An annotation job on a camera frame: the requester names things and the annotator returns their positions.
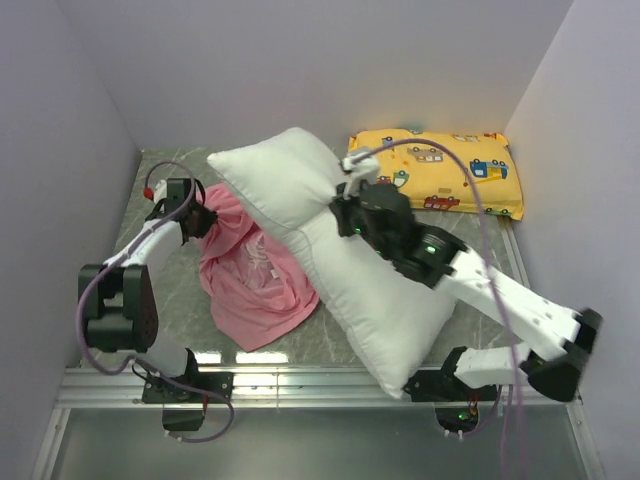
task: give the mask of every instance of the gray marble tabletop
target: gray marble tabletop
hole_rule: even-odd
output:
[[[144,177],[151,166],[160,160],[184,163],[205,186],[219,182],[207,165],[206,157],[213,150],[180,148],[172,150],[145,150],[132,194],[122,220],[115,251],[121,250],[140,232],[150,203],[143,198]],[[152,185],[163,178],[181,176],[176,167],[164,167],[154,172]],[[480,251],[481,236],[476,215],[452,212],[417,211],[419,221],[438,225],[460,237],[472,248]],[[496,217],[487,216],[490,226],[493,265],[513,275],[506,246]],[[199,252],[193,245],[176,251],[166,263],[154,295],[157,302],[161,329],[176,341],[189,346],[200,363],[274,364],[292,365],[361,365],[349,346],[347,337],[324,305],[298,328],[270,345],[255,352],[243,352],[229,337],[218,331],[211,317],[210,298],[203,291],[198,277]],[[507,345],[504,329],[474,308],[459,302],[451,319],[436,339],[424,365],[441,363],[454,347],[466,345],[488,348]],[[115,365],[122,356],[102,354],[98,357],[105,365]]]

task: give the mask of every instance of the yellow pillow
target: yellow pillow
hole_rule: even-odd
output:
[[[376,148],[395,140],[424,138],[444,145],[468,168],[478,186],[486,213],[521,220],[522,191],[509,143],[499,133],[457,135],[388,129],[360,132],[349,140],[349,150]],[[413,208],[476,213],[473,193],[453,160],[427,145],[401,145],[377,155],[378,183],[394,183]]]

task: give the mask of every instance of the metal frame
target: metal frame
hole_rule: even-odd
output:
[[[511,220],[498,218],[498,224],[507,249],[515,280],[529,287],[529,280],[513,232]],[[437,367],[425,368],[436,370]],[[390,398],[378,386],[364,367],[295,367],[295,366],[203,366],[202,371],[233,372],[233,405],[235,408],[372,408],[372,407],[424,407],[410,401]],[[49,479],[64,437],[72,409],[161,409],[163,405],[148,405],[140,402],[144,386],[142,379],[131,373],[107,377],[87,368],[69,368],[51,415],[49,427],[36,462],[33,480]],[[526,405],[558,405],[525,388]],[[462,403],[439,404],[438,406],[461,406]],[[196,404],[166,405],[170,408],[201,408]],[[226,408],[210,404],[209,408]],[[579,454],[588,480],[605,480],[606,476],[598,457],[595,443],[587,426],[579,397],[567,406],[569,420],[576,439]]]

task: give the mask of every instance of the pink garment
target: pink garment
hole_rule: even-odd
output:
[[[289,251],[265,235],[225,185],[206,189],[205,206],[218,213],[196,241],[211,315],[245,351],[263,347],[302,323],[318,294]]]

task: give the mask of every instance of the white wall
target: white wall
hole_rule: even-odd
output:
[[[50,0],[0,2],[0,477],[29,477],[76,352],[77,273],[113,248],[136,149]]]
[[[582,388],[609,478],[640,475],[640,5],[576,0],[509,122],[533,286],[606,324]]]
[[[141,146],[501,131],[571,0],[58,0]]]

